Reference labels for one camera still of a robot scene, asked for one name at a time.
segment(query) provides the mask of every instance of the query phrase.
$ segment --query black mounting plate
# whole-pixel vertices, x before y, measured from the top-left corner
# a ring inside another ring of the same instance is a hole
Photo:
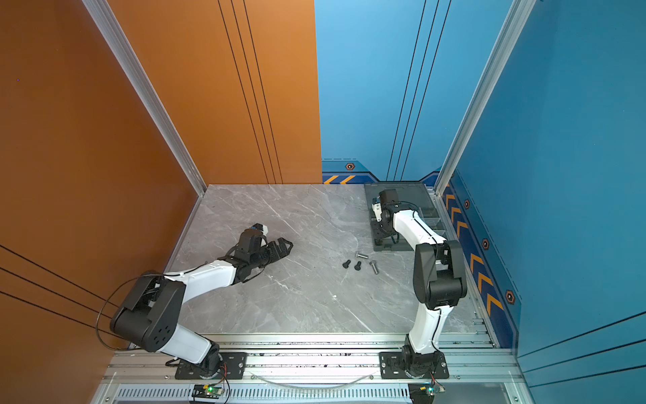
[[[422,377],[410,377],[404,370],[404,358],[401,352],[379,352],[379,363],[381,367],[382,379],[448,379],[448,367],[446,366],[446,358],[442,352],[438,354],[437,364],[433,369],[433,376],[429,369]]]
[[[224,366],[225,363],[227,364],[227,379],[242,379],[242,374],[247,366],[247,352],[220,352],[220,355],[222,356],[222,366]],[[176,380],[195,380],[201,379],[201,376],[207,377],[210,375],[197,369],[192,363],[180,360],[180,364],[177,366],[177,372],[175,372]],[[222,370],[219,370],[218,373],[213,375],[210,379],[219,380],[222,376]]]

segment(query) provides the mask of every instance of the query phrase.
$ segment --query black line stripe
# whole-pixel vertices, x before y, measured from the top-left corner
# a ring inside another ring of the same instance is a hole
[[[562,341],[559,341],[559,342],[557,342],[557,343],[553,343],[553,344],[551,344],[551,345],[544,346],[543,348],[539,348],[539,349],[537,349],[537,350],[533,350],[533,351],[531,351],[531,352],[527,352],[526,354],[522,354],[522,355],[518,356],[518,358],[523,357],[523,356],[527,356],[527,355],[531,355],[531,354],[535,354],[535,353],[536,353],[536,352],[538,352],[538,351],[542,351],[542,350],[547,349],[547,348],[552,348],[552,347],[553,347],[553,346],[555,346],[555,345],[562,344],[562,343],[565,343],[565,342],[567,342],[567,341],[571,341],[571,340],[576,339],[576,338],[578,338],[578,337],[583,337],[584,335],[591,334],[591,333],[593,333],[593,332],[595,332],[595,331],[599,331],[599,330],[602,330],[602,329],[604,329],[604,328],[608,328],[608,327],[613,326],[613,325],[615,325],[615,324],[622,323],[622,322],[624,322],[624,321],[626,321],[626,320],[630,320],[630,319],[633,319],[633,318],[635,318],[635,317],[639,317],[639,316],[644,315],[644,314],[646,314],[646,312],[641,312],[641,313],[634,314],[634,315],[632,315],[632,316],[630,316],[630,317],[626,317],[626,318],[624,318],[624,319],[617,320],[617,321],[615,321],[614,323],[606,324],[605,326],[601,326],[601,327],[599,327],[599,328],[595,328],[595,329],[590,330],[590,331],[588,331],[588,332],[584,332],[584,333],[582,333],[582,334],[575,335],[574,337],[569,337],[569,338],[564,339],[564,340],[562,340]]]
[[[67,297],[67,296],[63,296],[63,295],[61,295],[60,293],[55,292],[55,291],[53,291],[53,290],[51,290],[51,289],[49,289],[49,288],[45,288],[43,285],[40,285],[40,284],[38,284],[38,283],[36,283],[36,282],[34,282],[34,281],[30,281],[30,280],[29,280],[29,279],[27,279],[27,278],[23,278],[22,276],[20,276],[20,275],[18,275],[18,274],[16,274],[16,273],[13,273],[13,272],[11,272],[10,270],[7,270],[7,269],[5,269],[5,268],[2,268],[1,266],[0,266],[0,270],[3,270],[3,271],[5,271],[5,272],[7,272],[7,273],[10,273],[11,275],[13,275],[13,276],[15,276],[15,277],[17,277],[17,278],[22,279],[23,281],[29,282],[30,284],[33,284],[33,285],[36,285],[36,286],[38,286],[38,287],[39,287],[39,288],[41,288],[41,289],[45,289],[46,291],[48,291],[48,292],[50,292],[50,293],[53,293],[54,295],[60,296],[60,297],[62,297],[62,298],[64,298],[64,299],[66,299],[66,300],[69,300],[69,301],[70,301],[70,302],[72,302],[72,303],[76,303],[76,304],[78,304],[79,306],[85,307],[86,309],[88,309],[88,310],[92,310],[93,312],[95,312],[95,313],[99,314],[99,311],[98,311],[98,310],[95,310],[95,309],[93,309],[93,308],[91,308],[91,307],[85,306],[83,303],[79,303],[79,302],[77,302],[77,301],[75,301],[75,300],[72,300],[72,299],[70,299],[69,297]],[[107,317],[107,318],[109,318],[109,319],[111,318],[109,315],[106,315],[106,314],[101,314],[101,315],[103,315],[103,316],[105,316],[105,317]]]
[[[260,129],[262,130],[262,138],[265,140],[265,148],[267,149],[267,157],[269,158],[269,166],[271,168],[271,175],[274,177],[274,184],[276,183],[276,173],[274,172],[274,164],[271,162],[271,153],[269,153],[269,145],[267,144],[267,135],[265,134],[265,125],[262,124],[262,117],[260,116],[260,107],[258,106],[258,98],[256,98],[256,90],[253,88],[253,79],[251,78],[251,70],[249,69],[249,61],[247,60],[247,53],[244,51],[244,42],[242,41],[242,34],[240,33],[240,25],[238,24],[238,16],[236,15],[236,8],[231,0],[231,8],[233,9],[233,18],[236,21],[238,28],[238,36],[240,37],[240,46],[242,47],[242,55],[244,56],[244,63],[247,65],[247,73],[249,75],[249,83],[251,84],[251,92],[253,99],[256,102],[256,111],[258,111],[258,120],[260,121]]]
[[[570,379],[564,379],[564,380],[557,380],[557,381],[551,381],[549,383],[541,383],[539,385],[533,385],[533,386],[527,386],[529,388],[533,387],[540,387],[540,386],[547,386],[547,385],[555,385],[556,383],[563,383],[565,381],[572,381],[572,380],[580,380],[580,379],[587,379],[588,377],[594,377],[594,376],[603,376],[605,374],[613,374],[613,373],[619,373],[619,372],[625,372],[627,370],[635,370],[635,369],[641,369],[641,368],[646,368],[646,365],[639,365],[639,366],[633,366],[629,368],[623,368],[623,369],[617,369],[617,370],[611,370],[609,372],[601,372],[601,373],[595,373],[595,374],[589,374],[587,376],[579,376],[579,377],[572,377]]]
[[[265,161],[263,160],[262,152],[260,151],[260,143],[258,143],[258,135],[256,134],[256,127],[253,125],[253,119],[251,119],[251,110],[249,109],[249,103],[247,102],[247,94],[245,94],[244,87],[242,86],[242,77],[240,75],[240,70],[238,69],[236,54],[233,52],[233,45],[231,44],[231,37],[229,36],[229,29],[227,28],[227,22],[224,21],[224,13],[222,12],[222,5],[220,4],[220,0],[218,0],[218,6],[220,7],[220,14],[222,15],[222,23],[224,24],[224,30],[227,32],[227,39],[229,40],[229,46],[231,47],[231,55],[233,55],[233,63],[236,65],[236,72],[238,73],[238,79],[240,80],[240,88],[242,89],[242,96],[244,97],[244,103],[247,105],[247,113],[249,114],[249,121],[251,122],[253,136],[256,138],[256,146],[258,146],[258,154],[260,155],[260,162],[262,163],[262,169],[265,172],[265,180],[267,181],[267,184],[268,184],[269,177],[267,176],[267,168],[265,167]]]
[[[395,139],[393,140],[393,149],[390,152],[390,161],[388,162],[388,172],[386,173],[386,181],[388,181],[388,176],[390,175],[390,166],[393,163],[393,155],[395,154],[395,144],[397,144],[397,132],[399,132],[399,124],[402,120],[402,112],[404,112],[404,102],[406,101],[406,93],[408,92],[408,82],[410,81],[410,73],[413,70],[413,61],[415,60],[415,51],[417,50],[417,41],[419,40],[419,32],[422,29],[422,20],[424,19],[424,10],[426,9],[426,0],[424,0],[424,6],[422,7],[422,16],[419,18],[419,27],[417,28],[417,36],[415,37],[415,46],[413,47],[413,57],[410,59],[410,67],[408,68],[408,78],[406,79],[406,88],[404,88],[404,98],[402,99],[402,107],[399,110],[399,119],[397,120],[397,128],[395,129]]]
[[[23,302],[23,303],[27,303],[27,304],[30,304],[30,305],[32,305],[32,306],[34,306],[34,307],[38,307],[38,308],[40,308],[40,309],[43,309],[43,310],[44,310],[44,311],[46,311],[46,312],[50,312],[50,313],[52,313],[52,314],[60,315],[61,317],[66,318],[66,319],[68,319],[68,320],[72,320],[72,321],[74,321],[75,323],[83,324],[83,325],[84,325],[84,326],[86,326],[86,327],[90,327],[91,329],[94,329],[94,327],[93,327],[93,326],[91,326],[91,325],[89,325],[89,324],[85,324],[83,321],[78,321],[77,319],[73,319],[73,318],[71,318],[71,317],[67,317],[65,314],[60,314],[60,313],[55,312],[55,311],[53,311],[53,310],[49,310],[48,308],[45,308],[45,307],[39,306],[39,305],[38,305],[38,304],[36,304],[36,303],[31,303],[31,302],[29,302],[29,301],[26,301],[26,300],[24,300],[24,299],[21,299],[20,297],[17,297],[17,296],[14,296],[14,295],[10,295],[9,293],[3,292],[3,291],[1,291],[1,290],[0,290],[0,293],[2,293],[2,294],[3,294],[3,295],[5,295],[5,296],[13,297],[14,299],[16,299],[16,300],[18,300],[18,301],[21,301],[21,302]],[[103,331],[103,330],[101,330],[101,329],[99,329],[99,331],[101,331],[101,332],[105,332],[106,334],[110,334],[110,335],[112,335],[112,336],[114,336],[114,337],[117,337],[117,338],[121,338],[120,336],[118,336],[118,335],[116,335],[116,334],[113,334],[113,333],[111,333],[111,332],[108,332],[108,331]]]
[[[419,111],[417,111],[417,119],[415,120],[415,127],[413,128],[413,134],[410,136],[410,143],[408,144],[408,151],[406,152],[406,160],[404,161],[404,168],[402,168],[402,175],[399,177],[401,181],[404,178],[404,170],[406,169],[406,163],[408,163],[408,155],[410,154],[410,147],[413,144],[413,139],[415,138],[415,131],[417,130],[417,122],[419,122],[419,116],[422,113],[422,107],[424,106],[424,99],[426,98],[426,90],[428,90],[428,82],[431,80],[431,73],[433,72],[433,66],[435,66],[435,59],[437,57],[437,50],[440,47],[440,41],[442,41],[442,34],[444,33],[444,26],[446,25],[446,18],[448,17],[448,11],[451,9],[451,1],[448,2],[448,7],[446,8],[446,15],[444,16],[444,23],[442,24],[442,30],[440,31],[440,37],[437,38],[437,46],[435,47],[435,55],[433,56],[433,63],[431,63],[431,70],[428,72],[428,79],[426,79],[426,87],[424,88],[424,95],[422,95],[422,103],[419,105]]]
[[[562,364],[562,363],[566,363],[566,362],[570,362],[570,361],[575,361],[575,360],[577,360],[577,359],[582,359],[582,358],[584,358],[584,357],[588,357],[588,356],[593,356],[593,355],[597,355],[597,354],[602,354],[602,353],[604,353],[604,352],[610,352],[610,351],[613,351],[613,350],[615,350],[615,349],[625,348],[626,346],[630,346],[630,345],[637,345],[637,344],[641,344],[642,342],[646,342],[646,339],[640,339],[639,341],[635,341],[635,342],[631,342],[631,343],[627,343],[627,344],[623,344],[623,345],[618,345],[618,346],[613,346],[612,348],[607,348],[607,349],[603,349],[603,350],[600,350],[600,351],[597,351],[597,352],[592,352],[592,353],[590,353],[590,354],[585,354],[585,355],[581,355],[581,356],[573,357],[572,359],[566,359],[566,360],[564,360],[564,361],[560,361],[560,362],[552,363],[551,365],[545,365],[545,366],[541,366],[541,367],[533,368],[533,369],[530,369],[530,370],[525,370],[525,371],[523,371],[523,373],[533,372],[533,371],[535,371],[535,370],[539,370],[539,369],[545,369],[545,368],[548,368],[548,367],[550,367],[550,366],[560,365],[560,364]]]
[[[262,75],[260,74],[260,65],[258,64],[256,45],[253,43],[253,34],[251,33],[251,23],[249,22],[249,14],[247,13],[247,3],[245,0],[242,0],[242,4],[244,5],[244,14],[247,16],[247,26],[249,27],[249,36],[251,36],[251,46],[253,47],[253,56],[254,58],[256,58],[256,67],[258,68],[258,77],[260,78],[260,90],[262,91],[262,97],[265,100],[265,110],[267,111],[267,120],[269,121],[269,132],[271,133],[271,140],[274,143],[274,152],[276,153],[276,164],[278,166],[278,175],[280,175],[280,183],[285,184],[285,182],[282,179],[282,170],[280,169],[280,159],[278,158],[278,148],[276,147],[276,140],[274,139],[274,129],[271,126],[271,117],[269,115],[269,106],[267,105],[267,96],[265,95],[265,86],[262,84]]]
[[[76,287],[77,287],[77,288],[79,288],[79,289],[85,290],[87,293],[91,294],[92,296],[98,297],[99,299],[101,299],[102,301],[104,301],[104,302],[105,302],[105,299],[104,299],[104,298],[102,298],[101,296],[97,295],[96,293],[92,293],[92,292],[90,292],[89,290],[87,290],[86,288],[84,288],[84,287],[82,287],[82,286],[80,286],[80,285],[77,285],[76,283],[74,283],[74,282],[72,282],[72,281],[70,281],[70,280],[68,280],[68,279],[66,279],[66,278],[64,278],[64,277],[62,277],[62,276],[60,276],[60,275],[58,275],[56,272],[54,272],[54,271],[50,271],[50,270],[48,270],[47,268],[45,268],[44,266],[42,266],[42,265],[40,265],[40,264],[36,264],[34,261],[30,260],[29,258],[26,258],[25,256],[20,255],[20,254],[18,254],[17,252],[15,252],[15,251],[13,251],[13,250],[8,249],[7,247],[3,246],[2,244],[0,244],[0,248],[3,248],[4,250],[6,250],[6,251],[10,252],[11,254],[14,254],[16,257],[20,257],[20,258],[24,259],[25,261],[27,261],[27,262],[29,262],[29,263],[31,263],[31,264],[33,264],[33,265],[36,265],[38,268],[41,268],[42,270],[45,270],[45,271],[47,271],[47,272],[51,273],[51,274],[52,274],[52,275],[54,275],[55,277],[58,277],[58,278],[60,278],[60,279],[63,279],[65,282],[67,282],[67,283],[69,283],[69,284],[73,284],[74,286],[76,286]],[[111,304],[111,305],[113,305],[114,307],[119,307],[119,306],[117,306],[116,304],[113,304],[113,303],[110,303],[110,304]]]
[[[419,75],[417,76],[417,84],[415,84],[415,92],[413,93],[413,102],[410,104],[410,111],[408,111],[408,120],[406,121],[406,129],[404,130],[404,138],[402,139],[402,146],[399,148],[399,157],[397,158],[397,166],[395,167],[395,174],[393,175],[393,181],[397,177],[397,170],[399,169],[399,162],[402,158],[402,152],[404,151],[404,142],[406,141],[406,132],[408,132],[408,125],[410,124],[410,117],[413,114],[413,108],[415,107],[415,98],[417,97],[417,89],[419,87],[419,80],[422,78],[422,70],[424,70],[424,61],[426,60],[426,53],[428,51],[428,43],[431,41],[431,34],[433,34],[433,26],[435,25],[435,16],[437,16],[437,7],[440,2],[437,2],[435,6],[435,13],[433,14],[433,21],[431,22],[431,29],[428,31],[428,39],[426,40],[426,48],[424,48],[424,57],[422,58],[422,66],[419,68]]]

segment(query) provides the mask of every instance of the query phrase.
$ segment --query vent grille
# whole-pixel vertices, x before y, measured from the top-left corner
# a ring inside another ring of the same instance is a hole
[[[191,400],[193,384],[177,385],[121,385],[116,394],[117,403],[166,401],[182,402]],[[369,401],[378,403],[393,400],[410,400],[408,385],[405,383],[388,383],[360,385],[344,389],[332,388],[286,388],[264,383],[232,384],[229,403],[271,403],[301,402],[320,403],[323,401],[349,403],[352,401]]]

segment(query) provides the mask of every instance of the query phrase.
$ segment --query bolt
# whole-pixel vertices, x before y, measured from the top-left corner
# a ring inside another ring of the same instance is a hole
[[[379,275],[379,270],[377,269],[377,261],[372,260],[369,262],[369,264],[372,267],[372,270],[375,271],[375,275]]]

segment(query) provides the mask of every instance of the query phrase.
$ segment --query orange wall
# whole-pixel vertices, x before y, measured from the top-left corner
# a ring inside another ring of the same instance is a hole
[[[83,3],[0,2],[0,50],[0,244],[101,296],[162,270],[196,195]],[[37,382],[87,402],[112,352],[6,293],[85,324],[102,300],[5,250],[0,268],[89,307],[0,270],[2,401],[42,402]]]
[[[207,184],[321,182],[313,0],[109,4]]]

